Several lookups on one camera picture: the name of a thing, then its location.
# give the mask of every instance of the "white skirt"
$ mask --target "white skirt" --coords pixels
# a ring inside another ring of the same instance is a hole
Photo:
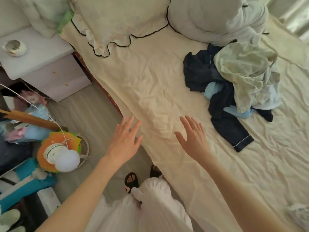
[[[149,178],[123,199],[107,204],[102,196],[85,232],[192,232],[189,215],[173,199],[168,183]]]

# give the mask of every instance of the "forearm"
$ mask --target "forearm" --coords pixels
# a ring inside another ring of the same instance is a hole
[[[58,208],[37,232],[83,232],[106,184],[118,166],[103,157],[79,188]]]
[[[220,163],[201,166],[209,173],[244,232],[289,232],[276,215],[233,178]]]

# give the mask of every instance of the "floor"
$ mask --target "floor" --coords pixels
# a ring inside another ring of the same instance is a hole
[[[122,116],[95,82],[60,101],[60,104],[48,101],[47,107],[60,125],[79,133],[90,146],[89,160],[80,168],[69,173],[57,174],[59,182],[54,186],[54,190],[62,203],[87,178],[100,158],[105,155],[114,129],[121,122]],[[141,146],[136,155],[125,163],[107,184],[103,192],[106,201],[109,203],[121,199],[126,194],[124,178],[129,172],[135,172],[141,184],[149,177],[151,165],[150,157]],[[173,197],[181,201],[176,192],[171,190]],[[194,231],[202,231],[194,220],[192,224]]]

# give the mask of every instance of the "white light bulb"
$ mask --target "white light bulb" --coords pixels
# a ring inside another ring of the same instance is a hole
[[[70,172],[78,167],[79,162],[80,156],[76,151],[64,149],[59,153],[55,167],[61,172]]]

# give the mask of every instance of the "nightstand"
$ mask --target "nightstand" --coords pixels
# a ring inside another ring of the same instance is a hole
[[[0,46],[10,40],[28,48],[18,58],[0,48],[0,63],[10,79],[23,79],[57,102],[91,84],[72,55],[74,49],[59,35],[44,38],[29,27],[0,38]]]

